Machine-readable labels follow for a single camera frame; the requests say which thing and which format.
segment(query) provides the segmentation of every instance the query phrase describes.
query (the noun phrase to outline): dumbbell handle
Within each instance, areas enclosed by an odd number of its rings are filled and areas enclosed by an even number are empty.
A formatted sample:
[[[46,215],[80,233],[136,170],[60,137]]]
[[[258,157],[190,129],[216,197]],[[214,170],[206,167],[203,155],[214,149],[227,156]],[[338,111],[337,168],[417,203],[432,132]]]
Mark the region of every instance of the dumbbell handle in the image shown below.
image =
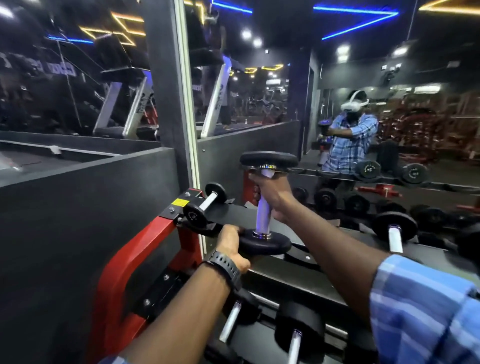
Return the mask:
[[[221,342],[227,342],[228,337],[232,332],[233,326],[235,325],[235,321],[237,321],[237,317],[239,316],[240,310],[241,310],[241,302],[236,301],[235,304],[233,305],[232,310],[230,311],[230,314],[228,315],[227,321],[225,322],[225,325],[223,326],[222,332],[220,334],[219,340]]]
[[[297,364],[300,352],[301,332],[293,330],[292,340],[290,341],[290,349],[288,351],[288,363]]]
[[[207,210],[210,205],[212,204],[212,202],[215,201],[215,199],[217,198],[217,194],[216,192],[212,192],[203,202],[202,204],[199,206],[199,208],[201,208],[203,211]]]
[[[390,244],[390,252],[403,253],[401,228],[397,225],[388,227],[388,243]]]
[[[274,170],[262,169],[262,175],[267,178],[272,178],[275,174]],[[255,232],[258,234],[267,235],[270,232],[270,214],[272,209],[268,204],[267,200],[262,196],[260,201],[258,201],[258,210],[257,210],[257,227]]]

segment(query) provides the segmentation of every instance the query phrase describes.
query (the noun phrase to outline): vr headset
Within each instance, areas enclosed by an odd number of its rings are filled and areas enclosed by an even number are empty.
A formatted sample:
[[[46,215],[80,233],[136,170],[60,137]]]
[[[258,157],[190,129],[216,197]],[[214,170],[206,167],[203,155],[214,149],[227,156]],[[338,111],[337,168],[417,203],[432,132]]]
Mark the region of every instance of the vr headset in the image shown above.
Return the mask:
[[[341,106],[342,111],[358,112],[358,111],[360,111],[361,107],[367,106],[370,103],[369,99],[367,99],[367,101],[365,101],[365,102],[359,102],[358,100],[355,100],[355,97],[357,96],[357,94],[359,92],[360,92],[360,90],[352,95],[352,98],[350,99],[350,101],[347,101],[345,104],[342,104],[342,106]]]

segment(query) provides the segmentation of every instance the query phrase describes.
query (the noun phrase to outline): wristwatch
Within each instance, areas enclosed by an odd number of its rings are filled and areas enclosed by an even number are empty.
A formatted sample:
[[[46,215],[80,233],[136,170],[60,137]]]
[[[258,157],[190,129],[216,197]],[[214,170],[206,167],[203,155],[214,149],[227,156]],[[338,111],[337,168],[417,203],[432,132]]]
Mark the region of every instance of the wristwatch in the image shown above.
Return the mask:
[[[237,268],[233,260],[231,260],[226,254],[215,250],[208,259],[202,263],[207,263],[214,267],[218,273],[220,273],[226,280],[227,284],[236,291],[241,288],[240,270]]]

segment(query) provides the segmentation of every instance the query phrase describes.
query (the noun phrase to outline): man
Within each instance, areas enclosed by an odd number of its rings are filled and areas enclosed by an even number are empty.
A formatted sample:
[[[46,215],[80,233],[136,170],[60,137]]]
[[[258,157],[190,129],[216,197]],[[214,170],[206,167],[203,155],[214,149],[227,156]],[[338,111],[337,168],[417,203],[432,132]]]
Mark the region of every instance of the man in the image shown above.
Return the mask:
[[[472,282],[355,240],[297,202],[285,175],[250,178],[272,215],[302,239],[371,326],[381,363],[480,363],[480,302]],[[216,250],[245,273],[250,262],[238,253],[238,233],[224,226]],[[197,364],[230,287],[221,268],[201,264],[156,321],[118,358],[101,364]]]
[[[365,159],[370,142],[378,129],[378,120],[369,113],[365,91],[352,91],[328,130],[333,144],[322,170],[352,174],[354,163]]]

